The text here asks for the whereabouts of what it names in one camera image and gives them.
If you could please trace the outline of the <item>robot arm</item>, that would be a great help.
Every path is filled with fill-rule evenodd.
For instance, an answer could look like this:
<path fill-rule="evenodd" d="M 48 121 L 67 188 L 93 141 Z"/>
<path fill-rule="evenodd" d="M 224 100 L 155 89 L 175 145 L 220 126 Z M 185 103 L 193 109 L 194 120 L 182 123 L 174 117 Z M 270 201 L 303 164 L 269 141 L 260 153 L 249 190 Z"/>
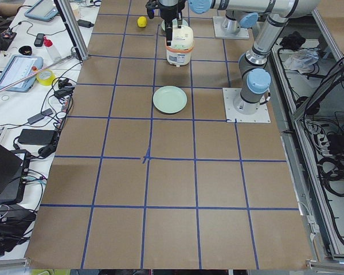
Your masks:
<path fill-rule="evenodd" d="M 182 10 L 188 3 L 190 10 L 196 14 L 202 14 L 209 9 L 213 9 L 216 1 L 147 1 L 147 15 L 154 18 L 154 11 L 160 10 L 159 14 L 164 20 L 166 38 L 171 40 L 173 34 L 173 21 L 176 20 L 177 28 L 182 27 Z M 228 1 L 221 1 L 216 10 L 224 10 L 225 17 L 222 18 L 220 28 L 224 32 L 224 37 L 228 34 L 237 34 L 242 28 L 251 28 L 259 19 L 257 12 L 239 11 L 229 8 Z"/>
<path fill-rule="evenodd" d="M 260 100 L 267 92 L 271 77 L 264 69 L 274 43 L 290 18 L 299 18 L 312 12 L 319 1 L 189 1 L 190 9 L 197 13 L 206 13 L 209 9 L 229 10 L 233 18 L 242 22 L 254 16 L 249 24 L 257 22 L 259 14 L 265 14 L 266 20 L 256 37 L 252 48 L 241 56 L 239 68 L 243 87 L 233 100 L 234 108 L 245 115 L 254 114 Z"/>

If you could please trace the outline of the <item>green plate near arm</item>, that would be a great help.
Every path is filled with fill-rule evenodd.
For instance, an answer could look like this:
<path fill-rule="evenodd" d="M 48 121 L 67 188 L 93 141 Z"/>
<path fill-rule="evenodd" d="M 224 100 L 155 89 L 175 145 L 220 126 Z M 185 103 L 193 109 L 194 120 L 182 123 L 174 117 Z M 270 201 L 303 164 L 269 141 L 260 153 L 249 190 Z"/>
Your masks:
<path fill-rule="evenodd" d="M 177 19 L 173 19 L 172 23 L 173 23 L 173 28 L 176 28 L 177 25 L 178 25 Z M 185 19 L 183 19 L 182 20 L 182 25 L 183 26 L 188 26 L 189 24 L 188 24 L 188 22 Z M 162 28 L 163 31 L 165 31 L 165 21 L 164 20 L 161 22 L 161 28 Z"/>
<path fill-rule="evenodd" d="M 166 114 L 177 113 L 183 110 L 186 104 L 186 93 L 175 86 L 161 87 L 153 95 L 154 107 Z"/>

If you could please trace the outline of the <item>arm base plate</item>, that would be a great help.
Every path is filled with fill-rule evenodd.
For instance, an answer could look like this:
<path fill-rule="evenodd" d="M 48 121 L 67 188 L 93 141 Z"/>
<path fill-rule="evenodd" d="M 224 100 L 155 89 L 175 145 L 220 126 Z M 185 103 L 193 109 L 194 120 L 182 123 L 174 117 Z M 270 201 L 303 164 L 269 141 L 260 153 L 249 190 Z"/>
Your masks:
<path fill-rule="evenodd" d="M 265 97 L 258 103 L 247 103 L 240 95 L 241 88 L 223 88 L 226 121 L 230 123 L 270 123 Z"/>
<path fill-rule="evenodd" d="M 213 17 L 214 35 L 219 39 L 248 40 L 248 29 L 241 28 L 236 20 L 227 17 Z"/>

